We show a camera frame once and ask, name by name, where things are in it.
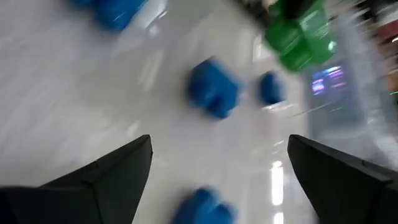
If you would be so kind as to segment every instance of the white floor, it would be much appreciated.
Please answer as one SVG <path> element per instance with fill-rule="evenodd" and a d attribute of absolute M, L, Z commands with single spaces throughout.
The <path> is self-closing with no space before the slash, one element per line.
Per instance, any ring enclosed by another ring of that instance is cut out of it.
<path fill-rule="evenodd" d="M 61 0 L 0 1 L 0 184 L 44 184 L 150 134 L 135 224 L 169 223 L 202 185 L 236 207 L 237 223 L 311 223 L 286 153 L 290 134 L 307 133 L 304 87 L 261 47 L 261 34 L 221 1 L 149 0 L 119 35 Z M 222 121 L 184 95 L 188 71 L 213 55 L 245 84 Z M 274 108 L 255 91 L 268 70 L 287 90 Z"/>

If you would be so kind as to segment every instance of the white tiled floor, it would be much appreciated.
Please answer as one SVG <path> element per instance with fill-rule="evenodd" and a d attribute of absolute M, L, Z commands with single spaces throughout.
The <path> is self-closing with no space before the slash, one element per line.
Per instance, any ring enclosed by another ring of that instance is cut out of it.
<path fill-rule="evenodd" d="M 286 153 L 290 134 L 307 133 L 306 115 L 294 116 L 306 110 L 303 83 L 260 50 L 262 31 L 242 11 L 149 0 L 118 35 L 91 17 L 61 0 L 0 1 L 1 185 L 46 183 L 150 134 L 153 164 L 135 224 L 168 223 L 201 185 L 219 189 L 238 223 L 311 222 Z M 213 55 L 245 84 L 222 121 L 184 95 L 188 71 Z M 273 109 L 255 91 L 268 70 L 288 89 Z"/>

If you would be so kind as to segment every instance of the green toy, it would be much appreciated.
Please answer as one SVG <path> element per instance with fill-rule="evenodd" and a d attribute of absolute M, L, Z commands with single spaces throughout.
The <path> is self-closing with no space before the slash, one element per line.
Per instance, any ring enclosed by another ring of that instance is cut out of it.
<path fill-rule="evenodd" d="M 266 41 L 290 71 L 323 64 L 335 53 L 322 0 L 279 0 L 269 7 L 269 15 Z"/>

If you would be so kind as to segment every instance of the glossy floor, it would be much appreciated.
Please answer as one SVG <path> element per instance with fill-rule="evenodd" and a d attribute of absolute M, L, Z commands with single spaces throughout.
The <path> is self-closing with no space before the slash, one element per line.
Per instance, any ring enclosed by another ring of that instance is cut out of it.
<path fill-rule="evenodd" d="M 210 185 L 238 223 L 310 223 L 312 208 L 286 153 L 307 133 L 303 83 L 261 45 L 234 4 L 149 0 L 109 34 L 61 0 L 0 2 L 0 184 L 40 185 L 150 134 L 150 177 L 135 224 L 170 221 L 181 198 Z M 217 121 L 189 106 L 188 71 L 217 56 L 242 79 L 241 104 Z M 276 70 L 287 101 L 257 101 Z"/>

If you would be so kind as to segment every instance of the blue toy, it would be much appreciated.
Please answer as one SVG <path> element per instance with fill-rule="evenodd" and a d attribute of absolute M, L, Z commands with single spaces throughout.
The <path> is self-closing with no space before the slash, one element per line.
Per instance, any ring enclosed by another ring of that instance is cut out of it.
<path fill-rule="evenodd" d="M 232 209 L 211 189 L 198 189 L 180 206 L 172 224 L 232 224 Z"/>
<path fill-rule="evenodd" d="M 260 96 L 263 103 L 273 105 L 283 101 L 282 85 L 274 72 L 267 72 L 260 81 Z"/>
<path fill-rule="evenodd" d="M 69 0 L 78 6 L 94 6 L 98 22 L 111 30 L 123 30 L 147 0 Z"/>
<path fill-rule="evenodd" d="M 197 65 L 188 85 L 190 99 L 217 118 L 228 117 L 239 95 L 239 85 L 228 75 L 213 58 Z"/>

